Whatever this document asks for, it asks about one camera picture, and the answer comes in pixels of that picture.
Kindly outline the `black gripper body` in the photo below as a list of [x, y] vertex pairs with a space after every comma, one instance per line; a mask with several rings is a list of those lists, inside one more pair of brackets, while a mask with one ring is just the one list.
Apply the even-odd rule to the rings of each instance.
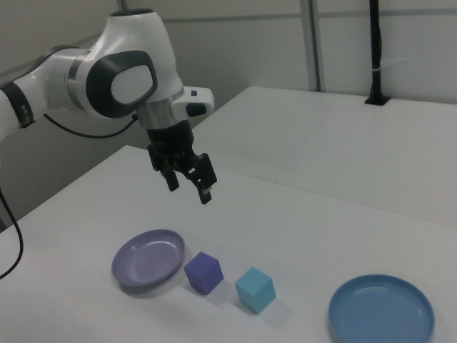
[[153, 169], [191, 169], [195, 156], [192, 145], [194, 136], [189, 120], [164, 129], [147, 129], [150, 139], [148, 152]]

